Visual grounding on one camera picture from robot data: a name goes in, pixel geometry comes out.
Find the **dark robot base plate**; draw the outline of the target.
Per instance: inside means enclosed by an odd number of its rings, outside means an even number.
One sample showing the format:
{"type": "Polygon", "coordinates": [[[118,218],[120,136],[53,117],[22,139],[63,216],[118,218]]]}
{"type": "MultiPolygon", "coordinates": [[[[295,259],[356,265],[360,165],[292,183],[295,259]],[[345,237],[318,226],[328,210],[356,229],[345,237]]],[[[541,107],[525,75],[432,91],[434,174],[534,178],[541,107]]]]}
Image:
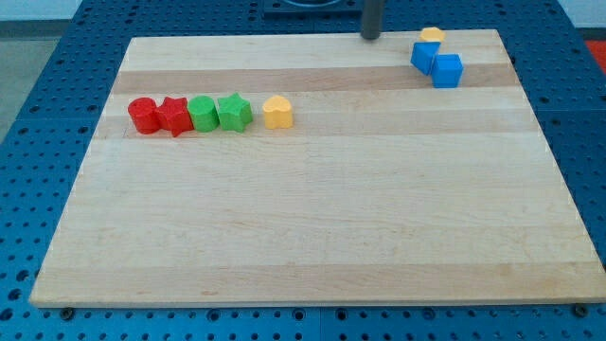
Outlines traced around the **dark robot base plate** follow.
{"type": "Polygon", "coordinates": [[[263,17],[360,14],[363,0],[262,0],[263,17]]]}

